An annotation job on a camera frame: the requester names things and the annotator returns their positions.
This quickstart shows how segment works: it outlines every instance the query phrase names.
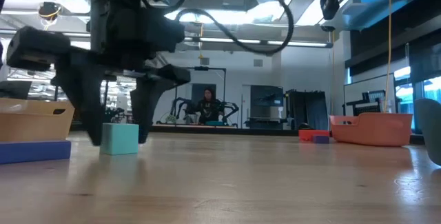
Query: orange bin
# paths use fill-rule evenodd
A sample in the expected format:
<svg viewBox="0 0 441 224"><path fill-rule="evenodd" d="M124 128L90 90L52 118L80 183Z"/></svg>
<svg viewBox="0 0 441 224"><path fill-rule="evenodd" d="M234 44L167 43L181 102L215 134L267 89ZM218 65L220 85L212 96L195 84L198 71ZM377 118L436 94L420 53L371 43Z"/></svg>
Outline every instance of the orange bin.
<svg viewBox="0 0 441 224"><path fill-rule="evenodd" d="M412 114L362 113L330 116L336 141L361 145L403 146L411 136Z"/></svg>
<svg viewBox="0 0 441 224"><path fill-rule="evenodd" d="M65 140L73 114L70 102L0 99L0 142Z"/></svg>

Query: blue object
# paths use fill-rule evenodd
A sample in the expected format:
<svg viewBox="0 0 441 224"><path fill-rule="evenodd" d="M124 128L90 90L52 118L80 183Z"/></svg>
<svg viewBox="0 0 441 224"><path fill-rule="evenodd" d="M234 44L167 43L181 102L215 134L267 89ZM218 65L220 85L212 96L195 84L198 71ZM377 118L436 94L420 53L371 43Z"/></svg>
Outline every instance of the blue object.
<svg viewBox="0 0 441 224"><path fill-rule="evenodd" d="M206 125L214 125L214 126L224 125L222 121L207 121L205 124Z"/></svg>
<svg viewBox="0 0 441 224"><path fill-rule="evenodd" d="M0 164L70 158L70 141L0 143Z"/></svg>
<svg viewBox="0 0 441 224"><path fill-rule="evenodd" d="M138 153L139 127L135 124L104 123L100 153L108 155Z"/></svg>
<svg viewBox="0 0 441 224"><path fill-rule="evenodd" d="M315 144L329 144L329 137L323 135L313 135L312 141Z"/></svg>

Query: window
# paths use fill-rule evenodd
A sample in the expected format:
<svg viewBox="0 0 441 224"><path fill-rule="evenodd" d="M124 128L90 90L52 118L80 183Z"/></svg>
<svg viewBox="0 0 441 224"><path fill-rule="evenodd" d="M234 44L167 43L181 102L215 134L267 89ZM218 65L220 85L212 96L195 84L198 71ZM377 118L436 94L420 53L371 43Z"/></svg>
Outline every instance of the window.
<svg viewBox="0 0 441 224"><path fill-rule="evenodd" d="M441 103L441 77L424 81L424 97Z"/></svg>
<svg viewBox="0 0 441 224"><path fill-rule="evenodd" d="M398 113L413 114L413 87L406 83L396 87ZM412 119L412 130L415 129L415 118Z"/></svg>
<svg viewBox="0 0 441 224"><path fill-rule="evenodd" d="M413 85L410 82L411 68L396 70L393 73L395 79L395 96L398 113L413 114ZM412 118L412 130L415 131L415 117Z"/></svg>

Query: teal cube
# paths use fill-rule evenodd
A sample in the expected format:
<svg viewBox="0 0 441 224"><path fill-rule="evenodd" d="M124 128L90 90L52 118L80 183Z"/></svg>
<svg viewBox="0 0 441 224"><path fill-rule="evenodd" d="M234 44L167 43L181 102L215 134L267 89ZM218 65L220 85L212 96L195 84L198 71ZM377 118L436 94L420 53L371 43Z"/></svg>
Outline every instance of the teal cube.
<svg viewBox="0 0 441 224"><path fill-rule="evenodd" d="M104 123L100 153L108 155L138 153L139 126L134 124Z"/></svg>

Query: black cable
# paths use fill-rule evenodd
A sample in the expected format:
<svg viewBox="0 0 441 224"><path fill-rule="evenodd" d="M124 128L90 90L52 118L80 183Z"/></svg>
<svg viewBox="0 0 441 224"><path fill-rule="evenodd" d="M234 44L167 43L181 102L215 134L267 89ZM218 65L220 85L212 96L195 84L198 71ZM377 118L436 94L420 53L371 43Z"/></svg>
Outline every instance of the black cable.
<svg viewBox="0 0 441 224"><path fill-rule="evenodd" d="M226 28L224 25L222 25L221 23L217 22L217 20L215 20L215 18L210 15L208 12L204 11L204 10L200 10L200 9L195 9L195 8L189 8L189 9L184 9L182 11L180 11L177 15L176 15L176 20L179 21L179 19L187 13L194 13L194 14L201 14L201 15L205 15L206 17L210 18L214 24L222 31L224 32L225 35L227 35L228 38L230 38L231 40L233 40L233 42L240 46L241 48L243 48L246 51L249 52L253 52L256 54L265 54L265 55L273 55L276 54L277 52L280 52L281 50L283 50L284 48L287 47L288 43L291 41L292 35L294 33L294 16L291 12L291 10L289 9L288 5L283 1L283 0L277 0L280 5L284 8L285 13L287 14L288 17L288 33L287 33L287 37L286 39L283 41L282 45L280 45L278 48L272 49L272 50L257 50L254 48L249 47L248 45L245 45L244 43L240 42L229 30L228 28Z"/></svg>

